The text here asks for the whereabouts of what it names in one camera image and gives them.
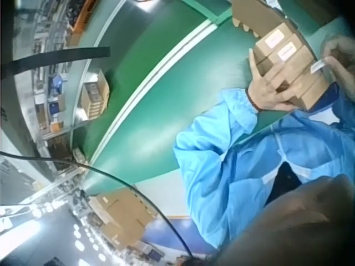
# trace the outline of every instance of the wristband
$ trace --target wristband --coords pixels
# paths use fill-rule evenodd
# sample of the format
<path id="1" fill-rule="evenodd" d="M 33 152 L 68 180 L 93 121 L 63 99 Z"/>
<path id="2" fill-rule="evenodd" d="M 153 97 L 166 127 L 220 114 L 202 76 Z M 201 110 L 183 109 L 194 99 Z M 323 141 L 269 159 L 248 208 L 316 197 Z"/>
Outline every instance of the wristband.
<path id="1" fill-rule="evenodd" d="M 261 109 L 255 104 L 255 102 L 250 98 L 249 92 L 248 90 L 246 90 L 246 96 L 248 97 L 249 102 L 251 103 L 251 105 L 258 111 L 260 112 Z"/>

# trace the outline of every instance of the light blue smock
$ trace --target light blue smock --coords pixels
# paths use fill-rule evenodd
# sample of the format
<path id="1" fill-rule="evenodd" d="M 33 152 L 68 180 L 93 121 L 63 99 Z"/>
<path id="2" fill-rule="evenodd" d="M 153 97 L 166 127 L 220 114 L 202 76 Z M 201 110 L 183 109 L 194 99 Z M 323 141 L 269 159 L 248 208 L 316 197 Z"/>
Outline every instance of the light blue smock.
<path id="1" fill-rule="evenodd" d="M 283 161 L 303 183 L 341 173 L 354 180 L 354 103 L 341 93 L 333 112 L 340 121 L 329 126 L 297 110 L 233 145 L 252 133 L 257 112 L 244 89 L 222 90 L 220 102 L 179 133 L 174 146 L 187 207 L 204 240 L 217 248 L 235 239 L 263 209 Z"/>

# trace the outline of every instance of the white wall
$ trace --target white wall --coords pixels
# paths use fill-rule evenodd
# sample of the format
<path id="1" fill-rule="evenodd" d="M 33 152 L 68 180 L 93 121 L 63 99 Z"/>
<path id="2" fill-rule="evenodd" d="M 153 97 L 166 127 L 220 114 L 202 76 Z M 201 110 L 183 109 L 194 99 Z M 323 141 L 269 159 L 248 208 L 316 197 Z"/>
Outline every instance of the white wall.
<path id="1" fill-rule="evenodd" d="M 166 216 L 188 216 L 180 170 L 135 184 Z"/>

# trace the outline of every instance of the sleeve cuff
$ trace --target sleeve cuff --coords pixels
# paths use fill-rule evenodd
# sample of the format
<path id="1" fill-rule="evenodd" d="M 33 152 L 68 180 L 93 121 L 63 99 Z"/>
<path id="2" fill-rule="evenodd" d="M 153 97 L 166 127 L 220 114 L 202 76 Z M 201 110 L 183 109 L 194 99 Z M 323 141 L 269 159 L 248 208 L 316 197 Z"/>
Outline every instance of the sleeve cuff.
<path id="1" fill-rule="evenodd" d="M 221 91 L 221 98 L 233 114 L 236 122 L 245 130 L 245 133 L 252 133 L 257 124 L 258 111 L 250 103 L 245 89 L 224 89 Z"/>

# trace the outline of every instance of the blue sleeve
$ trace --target blue sleeve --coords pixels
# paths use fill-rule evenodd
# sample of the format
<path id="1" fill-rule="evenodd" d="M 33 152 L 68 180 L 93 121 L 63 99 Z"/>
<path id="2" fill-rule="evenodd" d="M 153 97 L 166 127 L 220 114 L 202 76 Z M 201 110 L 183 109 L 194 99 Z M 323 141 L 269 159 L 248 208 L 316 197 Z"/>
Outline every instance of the blue sleeve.
<path id="1" fill-rule="evenodd" d="M 355 103 L 345 95 L 341 89 L 339 99 L 333 104 L 333 113 L 339 118 L 338 123 L 334 123 L 337 129 L 354 138 L 355 135 Z"/>
<path id="2" fill-rule="evenodd" d="M 174 152 L 186 188 L 187 207 L 202 237 L 218 247 L 228 235 L 226 208 L 230 173 L 221 155 L 252 133 L 257 111 L 244 89 L 221 91 L 221 101 L 176 137 Z"/>

